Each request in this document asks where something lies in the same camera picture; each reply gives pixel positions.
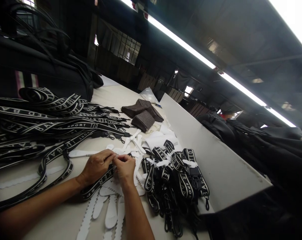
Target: pile of straps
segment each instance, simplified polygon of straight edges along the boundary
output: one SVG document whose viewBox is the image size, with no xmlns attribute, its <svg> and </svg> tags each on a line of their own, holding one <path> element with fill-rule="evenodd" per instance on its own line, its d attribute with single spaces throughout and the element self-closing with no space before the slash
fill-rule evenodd
<svg viewBox="0 0 302 240">
<path fill-rule="evenodd" d="M 80 99 L 78 94 L 58 98 L 46 88 L 21 88 L 23 99 L 0 97 L 0 169 L 21 162 L 41 159 L 39 179 L 30 188 L 7 200 L 0 201 L 0 211 L 37 195 L 65 179 L 73 170 L 68 153 L 89 138 L 109 137 L 122 140 L 130 137 L 124 128 L 125 118 L 110 116 L 118 110 Z M 46 165 L 64 156 L 67 167 L 52 183 L 47 180 Z M 83 200 L 113 176 L 113 167 L 82 192 Z"/>
<path fill-rule="evenodd" d="M 166 232 L 172 232 L 176 238 L 182 237 L 183 228 L 179 217 L 183 216 L 198 239 L 197 225 L 200 219 L 195 207 L 198 198 L 204 197 L 206 209 L 209 210 L 209 188 L 192 149 L 175 151 L 169 140 L 164 143 L 164 147 L 164 151 L 160 147 L 154 148 L 150 158 L 142 161 L 143 171 L 147 174 L 144 188 L 149 204 L 156 215 L 165 218 Z"/>
</svg>

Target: black bag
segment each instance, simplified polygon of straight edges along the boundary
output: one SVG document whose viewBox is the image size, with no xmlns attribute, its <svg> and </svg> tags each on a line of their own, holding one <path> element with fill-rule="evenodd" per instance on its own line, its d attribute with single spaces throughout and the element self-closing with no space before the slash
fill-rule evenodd
<svg viewBox="0 0 302 240">
<path fill-rule="evenodd" d="M 35 19 L 44 20 L 50 27 L 39 29 L 40 24 L 30 27 L 16 17 L 21 10 L 33 14 Z M 77 93 L 90 101 L 93 83 L 97 88 L 103 85 L 103 81 L 86 63 L 70 54 L 71 49 L 65 40 L 68 36 L 56 27 L 53 20 L 46 13 L 25 4 L 10 4 L 2 11 L 0 96 L 19 98 L 18 90 L 22 87 L 46 87 L 59 97 Z M 56 33 L 57 39 L 47 39 L 39 34 L 46 31 Z"/>
</svg>

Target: fluorescent light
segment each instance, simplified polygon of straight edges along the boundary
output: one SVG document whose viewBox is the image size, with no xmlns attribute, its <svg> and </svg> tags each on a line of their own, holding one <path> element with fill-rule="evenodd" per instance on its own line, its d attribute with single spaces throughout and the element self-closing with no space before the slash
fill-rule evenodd
<svg viewBox="0 0 302 240">
<path fill-rule="evenodd" d="M 236 80 L 234 80 L 228 74 L 223 73 L 223 74 L 221 74 L 221 77 L 223 77 L 225 80 L 227 80 L 229 83 L 231 83 L 233 86 L 235 86 L 237 89 L 239 89 L 241 92 L 243 92 L 245 95 L 247 95 L 249 98 L 251 98 L 253 101 L 255 101 L 260 106 L 263 106 L 263 107 L 267 106 L 261 99 L 259 99 L 252 92 L 250 92 L 248 89 L 243 87 L 240 83 L 238 83 Z"/>
<path fill-rule="evenodd" d="M 269 0 L 302 44 L 302 0 Z"/>
<path fill-rule="evenodd" d="M 128 5 L 130 8 L 133 8 L 132 2 L 130 0 L 121 0 L 122 2 L 124 2 L 126 5 Z"/>
<path fill-rule="evenodd" d="M 148 15 L 147 20 L 149 23 L 157 27 L 161 32 L 166 34 L 168 37 L 170 37 L 172 40 L 174 40 L 176 43 L 178 43 L 181 47 L 189 51 L 192 55 L 194 55 L 196 58 L 198 58 L 200 61 L 205 63 L 208 67 L 211 69 L 215 68 L 215 65 L 211 63 L 209 60 L 207 60 L 205 57 L 203 57 L 201 54 L 199 54 L 195 49 L 193 49 L 190 45 L 188 45 L 185 41 L 180 39 L 177 35 L 175 35 L 173 32 L 171 32 L 169 29 L 167 29 L 165 26 L 163 26 L 161 23 L 159 23 L 157 20 L 155 20 L 152 16 Z"/>
<path fill-rule="evenodd" d="M 280 113 L 276 112 L 274 109 L 272 109 L 272 108 L 266 108 L 266 109 L 270 113 L 272 113 L 274 116 L 276 116 L 277 118 L 279 118 L 282 122 L 286 123 L 288 126 L 290 126 L 290 127 L 296 127 L 296 125 L 294 125 L 288 119 L 286 119 L 285 117 L 283 117 Z"/>
<path fill-rule="evenodd" d="M 95 35 L 94 44 L 98 46 L 97 36 Z"/>
<path fill-rule="evenodd" d="M 126 5 L 128 5 L 130 8 L 133 9 L 132 2 L 130 0 L 121 0 Z M 272 2 L 289 2 L 290 0 L 270 0 Z M 176 43 L 178 43 L 181 47 L 189 51 L 192 55 L 194 55 L 196 58 L 198 58 L 200 61 L 202 61 L 204 64 L 206 64 L 211 69 L 216 68 L 216 66 L 211 63 L 209 60 L 207 60 L 205 57 L 203 57 L 201 54 L 199 54 L 195 49 L 193 49 L 190 45 L 188 45 L 186 42 L 184 42 L 182 39 L 180 39 L 177 35 L 175 35 L 173 32 L 171 32 L 169 29 L 167 29 L 165 26 L 163 26 L 161 23 L 159 23 L 156 19 L 154 19 L 152 16 L 147 15 L 147 20 L 149 23 L 154 25 L 156 28 L 158 28 L 161 32 L 166 34 L 168 37 L 170 37 L 172 40 L 174 40 Z M 230 77 L 228 74 L 223 73 L 221 74 L 221 77 L 223 77 L 225 80 L 227 80 L 229 83 L 231 83 L 233 86 L 235 86 L 237 89 L 239 89 L 241 92 L 243 92 L 245 95 L 247 95 L 249 98 L 251 98 L 253 101 L 255 101 L 260 106 L 266 107 L 267 104 L 263 102 L 261 99 L 259 99 L 257 96 L 255 96 L 253 93 L 251 93 L 248 89 L 246 89 L 244 86 L 242 86 L 240 83 L 238 83 L 235 79 Z M 290 127 L 296 127 L 293 123 L 291 123 L 289 120 L 287 120 L 285 117 L 283 117 L 281 114 L 273 110 L 272 108 L 266 108 L 269 112 L 271 112 L 273 115 L 275 115 L 277 118 L 282 120 L 284 123 L 286 123 Z"/>
</svg>

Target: person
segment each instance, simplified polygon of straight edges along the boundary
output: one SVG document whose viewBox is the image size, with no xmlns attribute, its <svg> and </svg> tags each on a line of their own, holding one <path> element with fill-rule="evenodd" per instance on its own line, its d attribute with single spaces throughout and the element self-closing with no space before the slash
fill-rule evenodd
<svg viewBox="0 0 302 240">
<path fill-rule="evenodd" d="M 107 149 L 92 155 L 82 173 L 0 213 L 0 234 L 21 239 L 54 207 L 95 183 L 113 161 L 124 194 L 127 239 L 154 240 L 151 226 L 133 181 L 135 159 Z"/>
</svg>

